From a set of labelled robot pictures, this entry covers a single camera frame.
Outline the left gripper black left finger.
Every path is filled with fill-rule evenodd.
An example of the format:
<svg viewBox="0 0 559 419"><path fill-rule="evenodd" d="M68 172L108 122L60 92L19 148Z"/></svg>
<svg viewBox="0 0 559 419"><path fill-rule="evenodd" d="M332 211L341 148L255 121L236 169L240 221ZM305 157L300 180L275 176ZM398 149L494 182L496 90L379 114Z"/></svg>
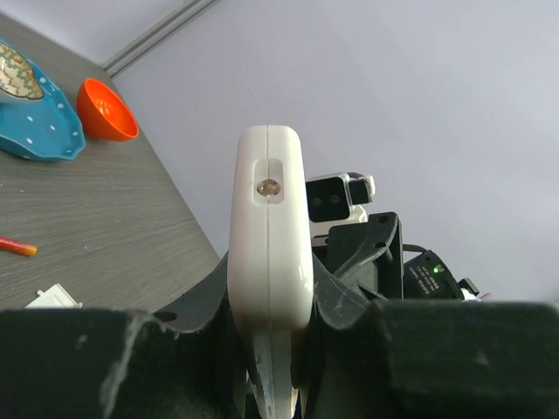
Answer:
<svg viewBox="0 0 559 419"><path fill-rule="evenodd" d="M245 371L226 262L155 314L1 313L4 418L241 418Z"/></svg>

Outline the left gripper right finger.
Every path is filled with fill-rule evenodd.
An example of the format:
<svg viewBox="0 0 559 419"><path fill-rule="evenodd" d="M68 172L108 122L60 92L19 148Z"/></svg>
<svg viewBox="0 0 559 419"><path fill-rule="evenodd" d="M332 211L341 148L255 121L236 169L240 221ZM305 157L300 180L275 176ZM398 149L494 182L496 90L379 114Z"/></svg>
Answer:
<svg viewBox="0 0 559 419"><path fill-rule="evenodd" d="M314 263L307 418L555 418L549 303L367 301Z"/></svg>

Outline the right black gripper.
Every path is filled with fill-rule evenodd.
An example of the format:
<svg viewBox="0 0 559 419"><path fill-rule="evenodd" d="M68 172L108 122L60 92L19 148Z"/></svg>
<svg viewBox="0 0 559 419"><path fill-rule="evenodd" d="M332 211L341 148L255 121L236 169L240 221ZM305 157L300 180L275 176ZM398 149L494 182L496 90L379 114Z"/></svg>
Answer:
<svg viewBox="0 0 559 419"><path fill-rule="evenodd" d="M312 246L326 270L365 299L466 299L464 283L435 252L402 243L394 212L337 223L315 235Z"/></svg>

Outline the white remote control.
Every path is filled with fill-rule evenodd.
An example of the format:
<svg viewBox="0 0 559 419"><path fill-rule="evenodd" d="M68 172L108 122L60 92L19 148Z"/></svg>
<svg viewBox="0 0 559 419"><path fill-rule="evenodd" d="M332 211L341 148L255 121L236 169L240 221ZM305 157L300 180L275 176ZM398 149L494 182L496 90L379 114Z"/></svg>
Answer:
<svg viewBox="0 0 559 419"><path fill-rule="evenodd" d="M293 417L314 268L300 138L290 127L251 127L239 139L227 292L260 415Z"/></svg>

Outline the white battery cover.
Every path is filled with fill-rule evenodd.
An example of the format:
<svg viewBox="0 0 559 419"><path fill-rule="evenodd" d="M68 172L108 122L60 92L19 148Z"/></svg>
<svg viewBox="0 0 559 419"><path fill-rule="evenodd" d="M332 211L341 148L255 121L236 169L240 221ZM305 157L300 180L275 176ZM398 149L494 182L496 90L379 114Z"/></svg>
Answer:
<svg viewBox="0 0 559 419"><path fill-rule="evenodd" d="M76 301L70 293L61 285L55 284L46 291L37 290L36 298L25 308L77 308L83 306L82 302Z"/></svg>

